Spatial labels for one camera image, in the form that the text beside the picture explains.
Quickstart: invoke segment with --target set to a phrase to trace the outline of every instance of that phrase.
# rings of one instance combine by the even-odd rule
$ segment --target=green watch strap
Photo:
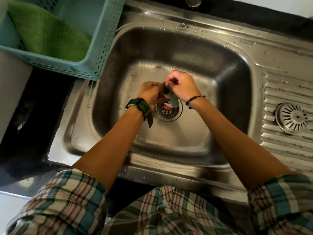
[[[149,128],[151,128],[153,124],[153,115],[149,104],[142,98],[136,98],[128,102],[125,110],[127,110],[130,106],[137,106],[143,112],[143,116],[145,117],[145,120],[147,119]]]

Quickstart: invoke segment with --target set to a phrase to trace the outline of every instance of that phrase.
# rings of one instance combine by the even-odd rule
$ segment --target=stainless steel sink
[[[246,62],[207,39],[142,27],[123,33],[112,47],[93,107],[97,132],[104,136],[114,126],[128,101],[137,97],[141,83],[163,82],[173,69],[191,73],[201,92],[247,133],[251,73]],[[184,164],[227,164],[196,111],[182,104],[178,114],[172,122],[154,117],[151,129],[145,122],[131,150]]]
[[[312,65],[312,43],[126,0],[103,76],[98,82],[76,80],[49,160],[73,165],[112,128],[141,83],[162,82],[181,70],[235,126],[291,169],[312,176]],[[307,111],[306,130],[288,135],[277,126],[274,112],[283,102]],[[154,113],[153,126],[143,123],[119,177],[247,201],[245,188],[194,110],[181,103],[173,117]]]

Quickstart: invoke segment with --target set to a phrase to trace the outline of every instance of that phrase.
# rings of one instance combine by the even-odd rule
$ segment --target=plastic basket
[[[98,80],[110,52],[125,0],[19,0],[37,4],[64,19],[77,29],[92,35],[86,57],[71,62],[23,51],[18,32],[6,14],[0,24],[0,48],[30,64],[67,75]]]

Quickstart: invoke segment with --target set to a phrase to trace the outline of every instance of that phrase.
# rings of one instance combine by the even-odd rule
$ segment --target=green cloth
[[[9,1],[8,11],[27,51],[73,62],[85,58],[91,35],[31,3]]]

